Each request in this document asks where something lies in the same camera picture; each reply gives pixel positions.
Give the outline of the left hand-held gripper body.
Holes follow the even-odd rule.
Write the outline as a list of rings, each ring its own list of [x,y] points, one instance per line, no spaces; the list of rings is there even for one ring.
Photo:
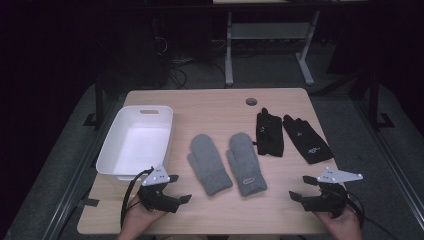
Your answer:
[[[167,196],[163,193],[169,184],[169,174],[165,167],[159,164],[153,168],[148,176],[142,181],[137,192],[141,204],[147,210],[159,210],[175,213],[179,208],[178,198]]]

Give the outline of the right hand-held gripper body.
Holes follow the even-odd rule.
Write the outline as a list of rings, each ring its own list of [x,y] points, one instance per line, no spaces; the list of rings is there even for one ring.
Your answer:
[[[301,204],[305,211],[331,212],[334,217],[338,217],[349,205],[359,214],[360,218],[363,218],[362,209],[350,199],[348,191],[343,186],[345,182],[362,180],[362,174],[326,167],[315,178],[318,181],[317,186],[321,194],[313,197],[302,197]]]

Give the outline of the white plastic bin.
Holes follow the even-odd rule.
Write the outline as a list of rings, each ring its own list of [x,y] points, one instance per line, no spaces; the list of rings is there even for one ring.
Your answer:
[[[173,110],[164,105],[121,108],[106,135],[96,163],[99,174],[130,181],[143,170],[167,165]]]

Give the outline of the plain grey mitten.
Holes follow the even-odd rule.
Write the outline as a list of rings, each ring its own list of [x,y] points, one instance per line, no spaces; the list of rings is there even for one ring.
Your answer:
[[[208,196],[233,186],[220,154],[208,135],[199,134],[192,139],[187,160]]]

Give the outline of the black glove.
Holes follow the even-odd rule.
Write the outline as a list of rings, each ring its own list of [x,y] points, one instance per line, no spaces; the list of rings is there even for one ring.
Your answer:
[[[292,143],[308,164],[316,164],[334,157],[333,152],[308,121],[291,116],[283,117],[283,127]]]
[[[257,114],[255,145],[259,155],[283,156],[282,119],[270,114],[266,108]]]

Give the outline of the grey mitten with label patch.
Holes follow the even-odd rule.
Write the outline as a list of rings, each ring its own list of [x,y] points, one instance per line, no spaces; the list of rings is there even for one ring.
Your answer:
[[[230,138],[226,156],[243,197],[267,190],[252,140],[246,133]]]

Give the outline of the person's right hand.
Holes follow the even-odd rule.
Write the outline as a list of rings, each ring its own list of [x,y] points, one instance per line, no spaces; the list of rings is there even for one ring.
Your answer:
[[[334,217],[331,212],[314,212],[335,240],[362,240],[359,218],[346,206],[343,213]]]

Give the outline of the person's left hand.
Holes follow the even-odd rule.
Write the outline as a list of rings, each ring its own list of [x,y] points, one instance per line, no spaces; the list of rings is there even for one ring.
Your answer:
[[[140,204],[139,198],[134,196],[128,203],[123,226],[116,240],[136,240],[165,215],[163,211],[147,210]]]

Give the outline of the black metal post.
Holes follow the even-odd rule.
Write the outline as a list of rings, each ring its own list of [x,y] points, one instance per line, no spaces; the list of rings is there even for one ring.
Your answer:
[[[84,122],[84,126],[93,126],[98,129],[104,119],[103,88],[101,74],[98,74],[94,84],[95,91],[95,112],[89,114]]]
[[[375,71],[370,73],[368,119],[375,131],[381,128],[394,128],[395,125],[386,113],[378,111],[379,79]]]

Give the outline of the white metal desk frame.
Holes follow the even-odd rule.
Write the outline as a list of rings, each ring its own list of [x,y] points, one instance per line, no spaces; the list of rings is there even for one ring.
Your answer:
[[[234,84],[232,64],[233,40],[303,40],[304,45],[296,53],[296,60],[304,81],[312,86],[314,79],[306,62],[306,57],[315,33],[320,11],[315,11],[309,22],[299,23],[234,23],[232,13],[227,15],[226,54],[225,54],[225,84]]]

